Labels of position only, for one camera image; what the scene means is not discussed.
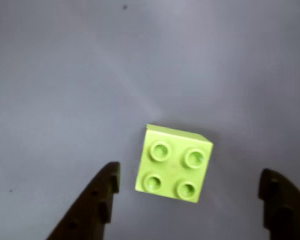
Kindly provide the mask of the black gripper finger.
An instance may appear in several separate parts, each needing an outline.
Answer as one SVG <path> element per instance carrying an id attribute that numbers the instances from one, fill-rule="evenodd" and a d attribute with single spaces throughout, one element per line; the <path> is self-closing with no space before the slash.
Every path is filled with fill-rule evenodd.
<path id="1" fill-rule="evenodd" d="M 121 165 L 107 163 L 74 201 L 49 240 L 102 240 L 111 222 L 114 195 L 120 191 Z"/>
<path id="2" fill-rule="evenodd" d="M 271 240 L 300 240 L 300 190 L 284 175 L 265 168 L 258 197 L 263 201 L 263 226 Z"/>

